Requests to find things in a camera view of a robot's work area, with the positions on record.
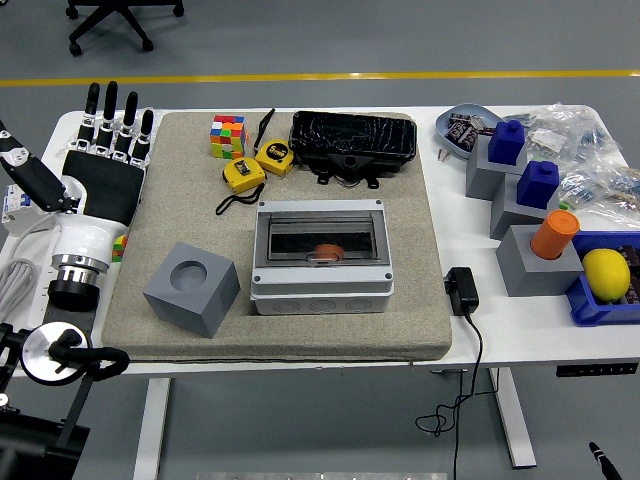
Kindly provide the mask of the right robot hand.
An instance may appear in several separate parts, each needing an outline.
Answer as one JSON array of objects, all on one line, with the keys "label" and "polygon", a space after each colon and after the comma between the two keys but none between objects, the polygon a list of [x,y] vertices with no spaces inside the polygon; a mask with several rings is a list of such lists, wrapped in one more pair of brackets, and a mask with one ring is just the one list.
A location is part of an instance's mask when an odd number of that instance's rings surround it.
[{"label": "right robot hand", "polygon": [[617,468],[607,457],[607,455],[602,451],[602,449],[595,442],[590,442],[588,446],[596,462],[598,463],[604,478],[606,480],[621,480],[622,477]]}]

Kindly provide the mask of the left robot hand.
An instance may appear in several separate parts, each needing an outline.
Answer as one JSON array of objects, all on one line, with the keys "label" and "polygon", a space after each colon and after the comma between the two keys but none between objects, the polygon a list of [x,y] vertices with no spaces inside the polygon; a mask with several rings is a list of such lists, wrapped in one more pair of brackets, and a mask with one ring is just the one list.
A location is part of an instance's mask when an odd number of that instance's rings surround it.
[{"label": "left robot hand", "polygon": [[76,142],[54,174],[8,130],[1,128],[1,165],[10,178],[60,226],[52,265],[106,271],[116,239],[135,216],[150,150],[153,112],[142,117],[134,133],[137,94],[127,98],[121,127],[115,125],[118,84],[106,87],[105,105],[96,118],[100,86],[89,87]]}]

